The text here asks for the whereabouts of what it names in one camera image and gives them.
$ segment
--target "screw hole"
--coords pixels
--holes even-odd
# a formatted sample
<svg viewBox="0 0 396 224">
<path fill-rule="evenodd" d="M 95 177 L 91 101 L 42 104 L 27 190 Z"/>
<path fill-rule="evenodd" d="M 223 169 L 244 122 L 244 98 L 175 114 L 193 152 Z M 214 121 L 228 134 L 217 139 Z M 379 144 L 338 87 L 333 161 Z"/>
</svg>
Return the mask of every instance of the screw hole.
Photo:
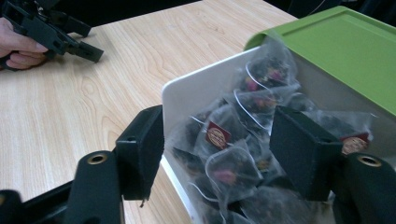
<svg viewBox="0 0 396 224">
<path fill-rule="evenodd" d="M 358 160 L 368 166 L 380 167 L 382 165 L 381 161 L 369 156 L 359 156 Z"/>
<path fill-rule="evenodd" d="M 136 137 L 135 136 L 130 136 L 126 140 L 128 140 L 128 142 L 135 142 L 136 141 Z"/>
<path fill-rule="evenodd" d="M 107 160 L 107 155 L 101 153 L 88 158 L 88 164 L 96 165 Z"/>
</svg>

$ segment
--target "light wood surface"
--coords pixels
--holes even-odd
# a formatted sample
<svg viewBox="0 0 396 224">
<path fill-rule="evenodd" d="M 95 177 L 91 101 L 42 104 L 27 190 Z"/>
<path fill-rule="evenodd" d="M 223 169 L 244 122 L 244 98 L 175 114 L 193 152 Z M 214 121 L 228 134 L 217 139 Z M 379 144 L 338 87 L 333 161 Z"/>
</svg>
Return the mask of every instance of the light wood surface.
<svg viewBox="0 0 396 224">
<path fill-rule="evenodd" d="M 261 0 L 205 0 L 92 29 L 99 63 L 66 54 L 0 71 L 0 189 L 24 201 L 74 178 L 80 158 L 111 150 L 163 85 L 243 50 L 255 33 L 295 18 Z M 161 167 L 150 200 L 125 202 L 126 223 L 189 223 Z"/>
</svg>

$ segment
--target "red tea bag label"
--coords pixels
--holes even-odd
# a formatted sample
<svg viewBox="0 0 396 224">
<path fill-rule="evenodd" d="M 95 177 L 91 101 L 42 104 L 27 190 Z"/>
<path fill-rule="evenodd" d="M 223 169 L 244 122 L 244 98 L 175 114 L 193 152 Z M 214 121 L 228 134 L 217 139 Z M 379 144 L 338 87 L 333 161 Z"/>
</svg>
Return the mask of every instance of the red tea bag label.
<svg viewBox="0 0 396 224">
<path fill-rule="evenodd" d="M 219 125 L 210 121 L 206 131 L 206 141 L 213 144 L 218 149 L 227 147 L 227 142 L 230 140 L 231 134 L 222 129 Z"/>
<path fill-rule="evenodd" d="M 340 139 L 344 143 L 342 152 L 347 155 L 366 149 L 369 145 L 368 136 L 368 133 L 361 133 L 354 136 L 342 137 Z"/>
</svg>

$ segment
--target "green lid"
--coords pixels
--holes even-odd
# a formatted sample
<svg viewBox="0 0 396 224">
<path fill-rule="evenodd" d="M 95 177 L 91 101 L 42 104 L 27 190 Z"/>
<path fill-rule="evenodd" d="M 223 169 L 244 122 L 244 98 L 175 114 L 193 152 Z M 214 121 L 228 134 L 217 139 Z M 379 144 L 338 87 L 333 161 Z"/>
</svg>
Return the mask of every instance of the green lid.
<svg viewBox="0 0 396 224">
<path fill-rule="evenodd" d="M 334 7 L 274 28 L 295 53 L 396 116 L 396 28 Z M 268 31 L 254 35 L 259 46 Z"/>
</svg>

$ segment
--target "finger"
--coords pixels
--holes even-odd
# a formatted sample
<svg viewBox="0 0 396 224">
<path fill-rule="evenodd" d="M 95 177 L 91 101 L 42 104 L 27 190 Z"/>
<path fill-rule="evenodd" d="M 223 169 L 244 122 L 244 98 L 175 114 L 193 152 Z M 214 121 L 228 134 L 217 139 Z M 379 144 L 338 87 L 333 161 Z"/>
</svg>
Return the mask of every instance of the finger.
<svg viewBox="0 0 396 224">
<path fill-rule="evenodd" d="M 29 51 L 19 51 L 19 54 L 29 56 L 32 58 L 37 58 L 37 59 L 44 59 L 46 56 L 43 53 L 36 53 L 36 52 L 29 52 Z"/>
<path fill-rule="evenodd" d="M 12 68 L 16 68 L 16 69 L 21 69 L 21 70 L 23 70 L 23 69 L 28 69 L 28 68 L 31 67 L 30 65 L 15 63 L 15 62 L 12 62 L 11 60 L 8 60 L 8 61 L 6 62 L 6 64 L 7 64 L 8 67 L 12 67 Z"/>
<path fill-rule="evenodd" d="M 33 58 L 33 57 L 22 55 L 19 53 L 13 53 L 13 54 L 11 54 L 9 59 L 14 63 L 32 66 L 32 65 L 38 65 L 38 64 L 44 62 L 46 58 L 45 57 Z"/>
<path fill-rule="evenodd" d="M 0 49 L 0 58 L 6 57 L 10 52 L 11 52 L 11 50 Z"/>
<path fill-rule="evenodd" d="M 12 25 L 4 18 L 0 18 L 0 37 L 2 50 L 23 50 L 45 52 L 47 49 L 32 38 L 19 35 L 12 30 Z"/>
</svg>

